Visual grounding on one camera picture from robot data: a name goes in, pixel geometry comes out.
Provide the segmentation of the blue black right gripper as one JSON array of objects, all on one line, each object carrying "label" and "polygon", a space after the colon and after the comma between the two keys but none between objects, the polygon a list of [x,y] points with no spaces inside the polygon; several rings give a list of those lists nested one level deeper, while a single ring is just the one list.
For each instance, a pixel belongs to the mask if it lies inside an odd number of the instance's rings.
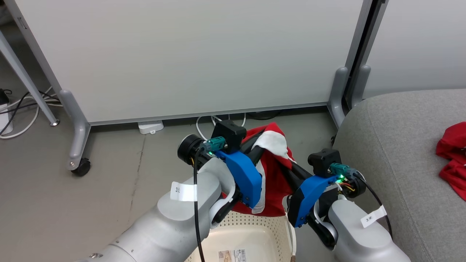
[{"label": "blue black right gripper", "polygon": [[354,175],[333,175],[328,178],[313,176],[298,163],[291,161],[291,168],[281,165],[281,173],[290,187],[288,197],[288,221],[294,227],[301,227],[308,221],[308,214],[328,186],[343,186],[343,194],[355,198],[366,191],[364,180]]}]

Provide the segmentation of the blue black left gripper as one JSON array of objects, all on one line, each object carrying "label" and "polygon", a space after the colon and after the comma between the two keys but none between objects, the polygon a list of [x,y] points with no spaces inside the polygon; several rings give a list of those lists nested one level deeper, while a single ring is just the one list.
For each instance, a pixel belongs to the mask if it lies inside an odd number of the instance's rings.
[{"label": "blue black left gripper", "polygon": [[217,136],[203,140],[191,134],[179,144],[177,155],[196,171],[215,175],[228,201],[233,200],[237,193],[238,200],[253,209],[261,201],[262,175],[255,166],[261,160],[264,149],[254,145],[262,134],[254,134],[241,145],[240,136]]}]

